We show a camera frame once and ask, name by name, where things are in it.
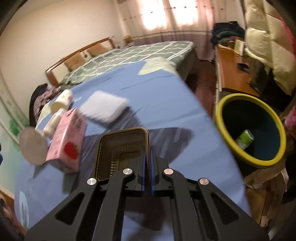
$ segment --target reddish brown floor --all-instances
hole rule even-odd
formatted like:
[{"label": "reddish brown floor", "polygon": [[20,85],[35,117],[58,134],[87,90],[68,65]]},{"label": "reddish brown floor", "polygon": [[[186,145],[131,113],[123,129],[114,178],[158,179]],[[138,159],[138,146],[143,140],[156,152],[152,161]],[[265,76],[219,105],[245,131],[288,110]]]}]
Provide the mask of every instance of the reddish brown floor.
[{"label": "reddish brown floor", "polygon": [[211,117],[213,116],[216,81],[215,65],[212,62],[198,59],[195,60],[186,79],[186,84],[195,93]]}]

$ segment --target pink carton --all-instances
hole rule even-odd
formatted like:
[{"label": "pink carton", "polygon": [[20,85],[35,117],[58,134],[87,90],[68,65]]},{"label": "pink carton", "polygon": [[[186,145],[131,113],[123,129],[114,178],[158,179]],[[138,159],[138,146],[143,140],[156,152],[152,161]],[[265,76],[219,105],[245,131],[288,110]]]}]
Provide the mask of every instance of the pink carton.
[{"label": "pink carton", "polygon": [[48,149],[45,161],[50,161],[65,173],[78,172],[86,121],[71,109],[63,114]]}]

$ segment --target pink curtain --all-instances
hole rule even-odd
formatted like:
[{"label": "pink curtain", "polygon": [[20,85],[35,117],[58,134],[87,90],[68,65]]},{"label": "pink curtain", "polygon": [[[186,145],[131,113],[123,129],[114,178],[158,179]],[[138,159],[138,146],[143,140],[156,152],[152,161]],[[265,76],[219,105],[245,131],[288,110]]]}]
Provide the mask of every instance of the pink curtain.
[{"label": "pink curtain", "polygon": [[238,21],[245,27],[240,0],[118,0],[118,4],[136,45],[192,41],[202,60],[214,58],[210,43],[214,23]]}]

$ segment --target mattress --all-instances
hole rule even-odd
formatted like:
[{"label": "mattress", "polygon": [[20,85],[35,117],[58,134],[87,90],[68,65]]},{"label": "mattress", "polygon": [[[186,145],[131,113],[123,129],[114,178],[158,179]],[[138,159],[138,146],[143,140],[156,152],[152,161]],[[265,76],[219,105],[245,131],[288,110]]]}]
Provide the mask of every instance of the mattress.
[{"label": "mattress", "polygon": [[194,43],[190,41],[167,41],[123,49],[112,49],[92,58],[87,63],[67,74],[60,82],[60,85],[65,89],[101,75],[115,67],[155,57],[163,57],[171,61],[176,69],[180,67],[182,77],[184,77],[186,75],[186,72],[183,73],[185,66],[181,66],[181,64],[187,56],[190,56],[190,59],[192,59],[193,54],[190,53],[193,52],[193,48]]},{"label": "mattress", "polygon": [[[128,98],[130,106],[110,125],[87,119],[81,170],[64,174],[50,163],[21,161],[15,213],[30,228],[91,176],[100,136],[135,126],[149,131],[150,144],[169,167],[186,178],[206,177],[245,212],[250,213],[238,166],[212,119],[178,74],[158,69],[139,75],[146,61],[123,65],[72,88],[73,107],[97,90]],[[52,115],[47,116],[42,129]],[[128,198],[122,240],[173,240],[168,198]]]}]

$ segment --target wooden desk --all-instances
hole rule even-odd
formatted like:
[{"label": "wooden desk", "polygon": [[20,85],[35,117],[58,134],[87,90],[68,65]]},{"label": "wooden desk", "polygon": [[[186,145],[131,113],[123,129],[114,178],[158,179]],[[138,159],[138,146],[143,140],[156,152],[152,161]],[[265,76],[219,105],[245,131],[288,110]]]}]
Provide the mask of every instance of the wooden desk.
[{"label": "wooden desk", "polygon": [[258,97],[259,94],[248,86],[249,74],[237,69],[242,58],[234,55],[232,50],[216,47],[216,61],[219,64],[220,91],[230,93],[245,93]]}]

